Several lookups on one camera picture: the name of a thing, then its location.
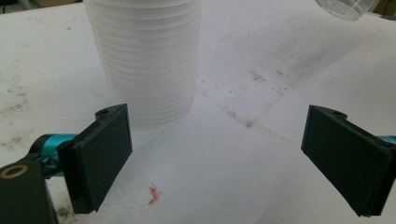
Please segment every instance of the stack of plastic cups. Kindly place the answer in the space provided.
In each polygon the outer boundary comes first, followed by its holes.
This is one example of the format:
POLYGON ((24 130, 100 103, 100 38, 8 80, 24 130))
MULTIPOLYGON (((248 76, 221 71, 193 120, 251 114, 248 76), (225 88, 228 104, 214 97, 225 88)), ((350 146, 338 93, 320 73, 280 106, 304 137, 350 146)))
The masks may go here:
POLYGON ((161 126, 191 108, 200 0, 85 0, 114 104, 161 126))
POLYGON ((330 14, 346 21, 357 21, 379 0, 316 0, 330 14))

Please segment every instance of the smudge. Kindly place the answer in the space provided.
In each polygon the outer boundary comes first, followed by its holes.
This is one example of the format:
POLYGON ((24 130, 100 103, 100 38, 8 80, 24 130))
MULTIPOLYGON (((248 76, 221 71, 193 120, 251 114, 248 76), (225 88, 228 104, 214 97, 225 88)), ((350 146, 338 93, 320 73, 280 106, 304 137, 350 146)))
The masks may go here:
POLYGON ((278 75, 282 76, 282 77, 285 76, 285 73, 283 73, 283 72, 281 72, 281 71, 279 71, 279 70, 277 70, 276 73, 277 73, 278 75))
POLYGON ((46 25, 46 26, 51 26, 51 25, 49 25, 49 24, 47 24, 47 23, 45 23, 45 22, 39 20, 38 18, 35 18, 35 21, 37 21, 37 22, 40 23, 40 24, 46 25))
POLYGON ((247 120, 247 121, 245 122, 245 126, 247 126, 247 128, 251 128, 253 125, 254 125, 254 121, 247 120))
POLYGON ((59 223, 71 224, 77 222, 77 215, 73 212, 70 205, 62 206, 56 210, 56 215, 59 218, 59 223))
POLYGON ((71 215, 70 213, 71 211, 66 207, 61 207, 56 211, 56 215, 58 215, 58 217, 69 217, 71 215))
POLYGON ((0 140, 0 148, 13 150, 15 148, 25 147, 31 144, 29 136, 34 132, 34 129, 22 130, 16 133, 11 133, 9 136, 2 136, 0 140))
POLYGON ((233 36, 233 33, 229 33, 229 34, 227 34, 226 36, 220 38, 220 39, 219 39, 219 42, 224 41, 224 40, 227 40, 227 39, 230 39, 231 36, 233 36))
POLYGON ((263 75, 258 74, 256 71, 250 71, 251 75, 253 75, 253 80, 257 82, 264 82, 266 79, 264 78, 263 75))
POLYGON ((24 105, 27 104, 26 94, 24 92, 16 92, 10 87, 7 88, 7 92, 1 94, 0 97, 4 99, 0 103, 0 114, 5 115, 7 112, 15 112, 20 110, 24 105))
POLYGON ((236 112, 230 110, 230 111, 227 112, 227 115, 230 116, 230 117, 232 117, 232 118, 235 118, 235 117, 236 117, 236 112))

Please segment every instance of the clear plastic container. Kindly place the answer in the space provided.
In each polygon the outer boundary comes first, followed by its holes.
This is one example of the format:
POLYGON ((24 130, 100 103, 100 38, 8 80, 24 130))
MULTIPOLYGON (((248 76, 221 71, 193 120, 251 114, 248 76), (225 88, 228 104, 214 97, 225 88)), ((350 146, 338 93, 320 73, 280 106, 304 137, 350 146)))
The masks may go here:
POLYGON ((191 107, 200 0, 84 0, 114 104, 155 127, 191 107))
POLYGON ((346 21, 357 21, 379 0, 316 0, 330 14, 346 21))

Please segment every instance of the table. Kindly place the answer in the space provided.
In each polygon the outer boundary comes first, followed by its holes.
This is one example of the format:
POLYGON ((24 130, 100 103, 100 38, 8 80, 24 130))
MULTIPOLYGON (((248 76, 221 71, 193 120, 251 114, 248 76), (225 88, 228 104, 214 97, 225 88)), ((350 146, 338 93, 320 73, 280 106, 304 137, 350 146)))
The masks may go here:
MULTIPOLYGON (((79 133, 110 106, 83 4, 0 16, 0 166, 44 133, 79 133)), ((396 133, 396 23, 341 21, 313 0, 203 0, 194 103, 134 152, 98 213, 74 215, 48 181, 61 223, 394 223, 357 217, 300 150, 309 105, 396 133), (162 193, 149 206, 149 187, 162 193)))

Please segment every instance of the dirt mark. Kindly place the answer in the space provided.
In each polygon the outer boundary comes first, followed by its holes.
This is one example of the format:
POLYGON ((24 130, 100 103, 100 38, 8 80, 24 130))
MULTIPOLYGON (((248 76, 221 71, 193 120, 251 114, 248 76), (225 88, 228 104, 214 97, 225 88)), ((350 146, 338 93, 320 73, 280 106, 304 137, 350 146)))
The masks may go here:
POLYGON ((8 88, 6 94, 0 94, 3 101, 0 103, 0 115, 21 110, 27 104, 26 94, 8 88))
POLYGON ((279 94, 279 96, 284 96, 285 95, 285 93, 286 93, 286 91, 288 91, 289 90, 289 88, 285 88, 285 87, 277 87, 277 88, 272 88, 272 90, 273 91, 276 91, 278 94, 279 94))
POLYGON ((5 139, 0 140, 0 148, 13 150, 16 149, 16 147, 26 147, 27 145, 31 144, 27 141, 29 141, 30 139, 29 135, 32 134, 34 131, 34 129, 27 129, 12 133, 8 137, 5 136, 5 139))
POLYGON ((235 111, 227 111, 227 115, 230 116, 231 118, 236 118, 236 112, 235 111))
POLYGON ((253 80, 255 80, 257 82, 264 82, 266 80, 263 75, 257 73, 254 70, 250 71, 250 74, 253 75, 253 80))
POLYGON ((285 76, 285 73, 283 73, 283 72, 281 72, 281 71, 279 71, 279 70, 277 70, 276 73, 277 73, 278 75, 282 76, 282 77, 285 76))
POLYGON ((247 126, 247 128, 251 128, 254 125, 255 121, 252 120, 247 120, 245 121, 245 126, 247 126))
POLYGON ((224 40, 230 39, 230 38, 233 36, 233 34, 234 34, 234 32, 231 32, 231 33, 227 34, 226 36, 220 38, 220 39, 219 39, 219 42, 222 42, 222 41, 224 41, 224 40))
POLYGON ((59 222, 61 224, 71 224, 77 222, 77 215, 74 214, 73 208, 70 205, 62 206, 56 210, 59 222))

